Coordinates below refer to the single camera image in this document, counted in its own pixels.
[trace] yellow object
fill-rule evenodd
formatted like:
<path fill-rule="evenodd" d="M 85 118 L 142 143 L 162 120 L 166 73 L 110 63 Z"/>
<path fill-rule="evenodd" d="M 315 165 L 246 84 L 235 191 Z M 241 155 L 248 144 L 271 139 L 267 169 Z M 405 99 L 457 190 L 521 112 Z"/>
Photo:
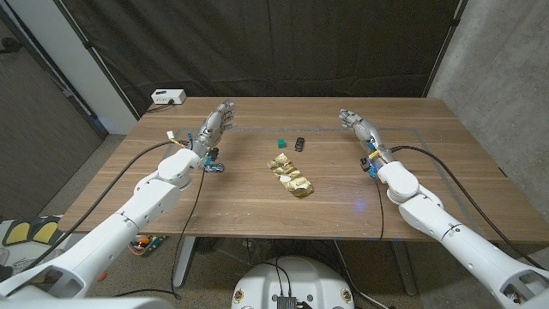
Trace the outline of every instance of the yellow object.
<path fill-rule="evenodd" d="M 33 240 L 47 244 L 55 231 L 57 231 L 57 222 L 48 222 L 34 235 Z"/>
<path fill-rule="evenodd" d="M 6 245 L 18 243 L 27 240 L 28 231 L 31 225 L 28 222 L 22 222 L 9 231 L 8 238 L 6 239 Z"/>
<path fill-rule="evenodd" d="M 294 196 L 306 197 L 314 191 L 309 180 L 290 162 L 285 154 L 280 154 L 267 162 L 267 166 Z"/>
<path fill-rule="evenodd" d="M 376 151 L 372 152 L 370 155 L 368 155 L 368 159 L 372 159 L 376 155 L 379 155 L 379 150 L 376 150 Z"/>

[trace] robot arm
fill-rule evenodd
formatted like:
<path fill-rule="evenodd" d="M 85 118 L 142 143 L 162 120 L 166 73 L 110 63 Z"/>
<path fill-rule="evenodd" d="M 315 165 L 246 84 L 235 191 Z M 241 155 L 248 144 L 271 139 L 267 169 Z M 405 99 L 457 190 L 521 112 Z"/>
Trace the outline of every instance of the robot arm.
<path fill-rule="evenodd" d="M 354 112 L 340 111 L 343 127 L 354 130 L 368 150 L 363 162 L 388 185 L 387 196 L 404 220 L 440 242 L 496 298 L 503 308 L 541 308 L 549 303 L 549 272 L 520 263 L 443 210 L 438 197 L 385 149 L 373 126 Z"/>
<path fill-rule="evenodd" d="M 210 148 L 232 125 L 230 100 L 212 112 L 201 127 L 193 149 L 180 149 L 158 170 L 138 182 L 134 195 L 60 257 L 0 283 L 0 298 L 9 300 L 84 297 L 91 284 L 147 224 L 175 207 Z"/>

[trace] gold foil wrapper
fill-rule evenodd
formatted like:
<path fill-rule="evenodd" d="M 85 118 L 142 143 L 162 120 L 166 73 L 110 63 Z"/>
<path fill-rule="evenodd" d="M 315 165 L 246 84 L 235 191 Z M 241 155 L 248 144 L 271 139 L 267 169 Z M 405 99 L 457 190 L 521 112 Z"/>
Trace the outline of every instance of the gold foil wrapper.
<path fill-rule="evenodd" d="M 309 180 L 290 162 L 285 154 L 280 154 L 267 162 L 267 166 L 294 196 L 306 197 L 314 191 Z"/>

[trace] wall outlet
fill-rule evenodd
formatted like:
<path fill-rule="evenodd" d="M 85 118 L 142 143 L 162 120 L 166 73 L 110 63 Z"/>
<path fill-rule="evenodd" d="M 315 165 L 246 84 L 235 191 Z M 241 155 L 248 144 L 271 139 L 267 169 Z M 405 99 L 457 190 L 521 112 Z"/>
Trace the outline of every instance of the wall outlet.
<path fill-rule="evenodd" d="M 168 104 L 170 100 L 173 100 L 173 104 L 183 104 L 187 94 L 183 89 L 156 89 L 151 98 L 154 104 Z"/>

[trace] electrical cable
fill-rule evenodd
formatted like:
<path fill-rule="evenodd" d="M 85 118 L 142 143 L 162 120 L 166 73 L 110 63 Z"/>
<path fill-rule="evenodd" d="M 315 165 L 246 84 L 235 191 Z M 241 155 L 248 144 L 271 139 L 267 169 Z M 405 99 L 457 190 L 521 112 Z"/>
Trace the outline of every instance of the electrical cable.
<path fill-rule="evenodd" d="M 126 292 L 126 293 L 116 294 L 112 297 L 122 297 L 122 296 L 130 295 L 130 294 L 140 293 L 140 292 L 166 293 L 166 294 L 173 295 L 173 297 L 175 297 L 177 300 L 181 300 L 181 296 L 179 296 L 178 294 L 175 294 L 175 292 L 170 292 L 170 291 L 161 290 L 161 289 L 157 289 L 157 288 L 142 288 L 142 289 L 138 289 L 138 290 L 135 290 L 135 291 L 129 291 L 129 292 Z"/>
<path fill-rule="evenodd" d="M 187 141 L 179 141 L 182 144 L 187 144 Z M 101 195 L 97 198 L 97 200 L 92 204 L 92 206 L 86 211 L 86 213 L 78 219 L 78 221 L 63 235 L 61 238 L 59 238 L 55 244 L 51 245 L 48 250 L 46 250 L 44 253 L 42 253 L 39 257 L 37 257 L 32 263 L 30 263 L 23 271 L 30 270 L 34 266 L 38 265 L 42 260 L 47 257 L 52 251 L 54 251 L 59 245 L 61 245 L 62 242 L 64 242 L 83 222 L 86 220 L 86 218 L 94 211 L 94 209 L 99 205 L 99 203 L 103 200 L 103 198 L 106 196 L 106 194 L 112 189 L 112 187 L 117 183 L 117 181 L 126 173 L 126 171 L 137 161 L 137 159 L 141 158 L 144 154 L 147 152 L 156 149 L 160 146 L 164 146 L 167 144 L 171 144 L 171 141 L 166 142 L 160 142 L 156 145 L 153 145 L 145 150 L 143 150 L 141 153 L 136 155 L 123 169 L 118 173 L 117 177 L 115 177 L 111 183 L 106 187 L 106 189 L 101 193 Z"/>
<path fill-rule="evenodd" d="M 250 253 L 250 241 L 248 239 L 246 239 L 246 249 L 248 250 L 248 259 L 250 260 L 250 265 L 254 265 L 252 262 L 251 262 L 251 253 Z"/>
<path fill-rule="evenodd" d="M 167 109 L 168 107 L 170 107 L 172 105 L 173 105 L 173 99 L 170 99 L 167 104 L 165 104 L 163 106 L 155 107 L 153 109 L 150 109 L 150 110 L 146 111 L 145 113 L 160 112 L 163 109 Z"/>
<path fill-rule="evenodd" d="M 354 282 L 353 282 L 353 279 L 351 278 L 351 274 L 349 273 L 349 269 L 347 268 L 347 264 L 345 263 L 345 259 L 343 258 L 343 254 L 341 254 L 341 250 L 340 250 L 340 247 L 337 245 L 337 241 L 334 239 L 334 245 L 335 245 L 335 249 L 337 249 L 339 255 L 340 255 L 340 259 L 341 261 L 343 262 L 343 266 L 345 267 L 345 271 L 347 272 L 347 277 L 349 278 L 349 281 L 351 282 L 351 285 L 353 286 L 353 288 L 359 292 L 359 294 L 364 297 L 365 299 L 369 300 L 372 304 L 375 304 L 375 305 L 378 305 L 380 307 L 382 307 L 383 309 L 389 309 L 386 305 L 380 303 L 379 301 L 377 300 L 374 300 L 372 297 L 360 292 L 360 290 L 357 288 L 356 285 L 354 285 Z"/>
<path fill-rule="evenodd" d="M 200 196 L 200 192 L 202 191 L 202 184 L 204 183 L 204 174 L 205 173 L 206 173 L 206 170 L 203 168 L 202 169 L 202 176 L 201 176 L 201 179 L 200 179 L 200 185 L 198 186 L 198 193 L 196 194 L 195 204 L 192 206 L 192 210 L 190 211 L 189 217 L 187 218 L 187 222 L 183 226 L 183 231 L 181 231 L 181 234 L 179 235 L 178 244 L 175 247 L 175 254 L 173 256 L 173 265 L 172 265 L 172 277 L 171 277 L 171 282 L 170 282 L 170 285 L 172 286 L 172 291 L 174 293 L 175 293 L 175 290 L 173 288 L 173 274 L 175 272 L 175 265 L 177 264 L 177 260 L 178 260 L 179 245 L 181 244 L 181 240 L 183 239 L 183 234 L 185 233 L 185 229 L 189 225 L 190 218 L 192 218 L 192 215 L 195 213 L 196 205 L 198 204 L 198 198 Z"/>
<path fill-rule="evenodd" d="M 450 169 L 444 164 L 444 162 L 442 162 L 440 159 L 438 159 L 434 154 L 426 151 L 426 150 L 423 150 L 422 148 L 417 148 L 417 147 L 414 147 L 414 146 L 396 146 L 396 147 L 393 147 L 390 149 L 391 153 L 394 153 L 396 151 L 399 151 L 401 149 L 411 149 L 411 150 L 415 150 L 415 151 L 418 151 L 424 155 L 428 155 L 430 156 L 433 160 L 435 160 L 436 162 L 438 162 L 438 164 L 440 164 L 441 167 L 443 167 L 444 171 L 446 171 L 446 173 L 452 178 L 452 180 L 454 180 L 455 184 L 460 188 L 460 190 L 463 192 L 463 194 L 465 195 L 465 197 L 469 200 L 469 202 L 471 202 L 471 204 L 474 206 L 475 209 L 477 209 L 477 211 L 479 212 L 479 214 L 482 216 L 482 218 L 484 218 L 484 220 L 488 223 L 488 225 L 490 225 L 490 227 L 492 227 L 492 229 L 494 231 L 496 231 L 496 233 L 499 235 L 499 237 L 501 237 L 506 243 L 507 245 L 509 245 L 513 250 L 515 250 L 518 254 L 520 254 L 523 258 L 525 258 L 527 261 L 529 261 L 533 266 L 541 269 L 541 270 L 546 270 L 545 268 L 543 268 L 541 265 L 539 265 L 538 263 L 536 263 L 532 258 L 530 258 L 527 254 L 523 253 L 515 244 L 513 244 L 500 230 L 498 227 L 496 227 L 496 225 L 492 222 L 492 220 L 490 220 L 490 218 L 488 218 L 488 216 L 484 213 L 484 211 L 482 211 L 482 209 L 480 208 L 480 206 L 473 200 L 473 198 L 469 195 L 469 193 L 467 192 L 467 190 L 465 190 L 465 188 L 463 187 L 462 183 L 460 183 L 459 180 L 457 180 L 457 178 L 454 176 L 454 174 L 450 171 Z"/>
<path fill-rule="evenodd" d="M 288 273 L 286 273 L 286 271 L 278 265 L 275 265 L 275 264 L 272 264 L 272 263 L 269 263 L 269 262 L 261 262 L 261 264 L 266 264 L 266 265 L 271 265 L 271 266 L 276 267 L 277 273 L 278 273 L 278 270 L 282 270 L 284 275 L 286 275 L 286 279 L 288 280 L 288 296 L 292 297 L 292 284 L 290 283 L 290 277 L 288 276 Z M 281 284 L 281 296 L 283 296 L 284 294 L 282 293 L 282 281 L 281 281 L 280 275 L 278 276 L 278 281 Z"/>
<path fill-rule="evenodd" d="M 200 192 L 202 190 L 202 183 L 204 182 L 204 173 L 205 173 L 205 170 L 202 169 L 202 178 L 200 180 L 200 186 L 198 187 L 198 193 L 196 194 L 195 204 L 193 205 L 192 210 L 190 211 L 190 215 L 187 218 L 187 222 L 185 223 L 185 225 L 183 227 L 183 231 L 179 235 L 178 244 L 175 247 L 176 250 L 175 250 L 175 256 L 173 257 L 172 274 L 171 274 L 171 277 L 170 277 L 170 287 L 171 287 L 172 291 L 158 290 L 158 289 L 155 289 L 155 288 L 144 288 L 144 289 L 139 289 L 139 290 L 135 290 L 135 291 L 129 291 L 129 292 L 126 292 L 126 293 L 118 294 L 118 295 L 115 295 L 115 297 L 149 291 L 149 292 L 160 292 L 160 293 L 171 294 L 176 300 L 181 300 L 181 296 L 179 294 L 175 293 L 175 288 L 173 287 L 173 273 L 175 271 L 175 265 L 177 264 L 177 260 L 178 260 L 179 245 L 181 244 L 181 240 L 183 239 L 183 234 L 185 232 L 185 229 L 187 228 L 187 225 L 189 224 L 190 218 L 192 218 L 192 215 L 195 212 L 196 205 L 198 204 L 198 197 L 200 196 Z"/>
<path fill-rule="evenodd" d="M 379 240 L 381 240 L 383 238 L 383 230 L 385 229 L 385 215 L 383 214 L 383 201 L 381 199 L 381 190 L 379 190 L 377 179 L 374 179 L 374 183 L 376 183 L 377 194 L 379 195 L 379 207 L 381 207 L 381 234 L 379 235 Z"/>

